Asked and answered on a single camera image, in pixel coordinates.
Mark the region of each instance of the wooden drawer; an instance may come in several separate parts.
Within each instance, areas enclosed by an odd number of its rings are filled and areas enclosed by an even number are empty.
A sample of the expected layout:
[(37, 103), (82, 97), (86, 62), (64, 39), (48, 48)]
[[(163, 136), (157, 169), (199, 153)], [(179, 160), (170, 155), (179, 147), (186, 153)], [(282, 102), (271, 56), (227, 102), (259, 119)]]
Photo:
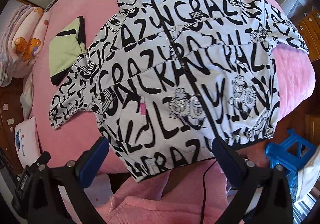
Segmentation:
[(318, 25), (320, 26), (320, 12), (318, 10), (313, 10), (312, 15), (316, 19)]
[(315, 17), (312, 14), (309, 14), (303, 21), (305, 22), (318, 51), (320, 51), (320, 27), (316, 22)]
[(320, 145), (319, 115), (306, 115), (306, 139), (315, 146)]
[(305, 20), (301, 21), (298, 25), (297, 28), (303, 37), (304, 41), (307, 44), (307, 47), (309, 49), (309, 59), (311, 62), (320, 59), (320, 54), (318, 52), (318, 48), (316, 46), (316, 43), (307, 27), (307, 25), (304, 22)]
[(23, 171), (17, 155), (14, 136), (15, 126), (23, 121), (20, 104), (22, 84), (23, 79), (12, 79), (10, 85), (0, 87), (0, 146), (16, 174)]

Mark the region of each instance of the teddy bear print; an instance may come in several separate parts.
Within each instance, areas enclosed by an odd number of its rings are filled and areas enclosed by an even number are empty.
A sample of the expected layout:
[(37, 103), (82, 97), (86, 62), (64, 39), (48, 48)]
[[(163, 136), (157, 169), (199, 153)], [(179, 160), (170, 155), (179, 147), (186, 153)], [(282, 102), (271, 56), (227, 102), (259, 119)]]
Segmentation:
[(31, 38), (27, 48), (25, 49), (23, 56), (22, 56), (22, 60), (28, 61), (31, 58), (35, 57), (35, 52), (38, 50), (39, 46), (41, 46), (41, 41), (40, 39), (37, 38)]
[(27, 41), (23, 37), (18, 37), (14, 40), (14, 45), (16, 48), (16, 53), (17, 54), (23, 54), (24, 50), (27, 46)]

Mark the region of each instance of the jacket sleeve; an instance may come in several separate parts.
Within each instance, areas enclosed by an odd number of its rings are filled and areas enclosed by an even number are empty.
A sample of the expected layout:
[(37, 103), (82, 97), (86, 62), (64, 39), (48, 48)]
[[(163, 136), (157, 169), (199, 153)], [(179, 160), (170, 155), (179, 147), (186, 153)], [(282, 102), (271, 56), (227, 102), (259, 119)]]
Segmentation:
[(307, 45), (295, 25), (286, 15), (265, 0), (264, 20), (267, 35), (271, 37), (271, 39), (269, 39), (270, 41), (275, 41), (275, 44), (282, 42), (309, 54)]
[(95, 84), (98, 66), (88, 59), (87, 53), (80, 54), (77, 61), (53, 97), (49, 112), (51, 127), (57, 129), (78, 111), (90, 111), (92, 95), (90, 88)]

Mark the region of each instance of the white graffiti print jacket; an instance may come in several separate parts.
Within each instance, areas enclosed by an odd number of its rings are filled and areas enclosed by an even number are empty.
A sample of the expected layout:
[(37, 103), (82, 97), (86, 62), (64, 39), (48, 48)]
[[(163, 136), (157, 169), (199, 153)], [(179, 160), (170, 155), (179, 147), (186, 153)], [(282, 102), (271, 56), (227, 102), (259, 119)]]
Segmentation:
[(265, 0), (117, 3), (54, 96), (53, 129), (93, 111), (136, 181), (212, 158), (217, 135), (235, 150), (272, 138), (271, 51), (283, 42), (308, 53), (284, 14)]

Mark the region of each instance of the pink bed sheet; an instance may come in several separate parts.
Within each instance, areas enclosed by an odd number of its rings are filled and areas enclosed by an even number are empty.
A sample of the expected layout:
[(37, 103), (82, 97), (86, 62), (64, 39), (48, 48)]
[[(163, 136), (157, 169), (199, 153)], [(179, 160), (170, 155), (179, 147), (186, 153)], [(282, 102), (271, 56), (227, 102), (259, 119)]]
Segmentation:
[[(275, 0), (267, 0), (278, 9)], [(50, 167), (64, 165), (77, 159), (88, 150), (100, 136), (95, 116), (91, 112), (79, 112), (60, 129), (51, 129), (48, 113), (57, 87), (50, 82), (48, 48), (52, 38), (76, 17), (85, 19), (87, 45), (93, 40), (104, 23), (118, 11), (116, 0), (59, 0), (51, 9), (52, 16), (44, 47), (33, 67), (34, 104), (32, 116), (36, 117), (40, 145), (51, 154)], [(315, 73), (308, 56), (286, 45), (274, 51), (280, 86), (279, 119), (291, 112), (301, 101), (308, 98), (315, 86)], [(127, 171), (123, 163), (110, 150), (101, 169), (102, 172)]]

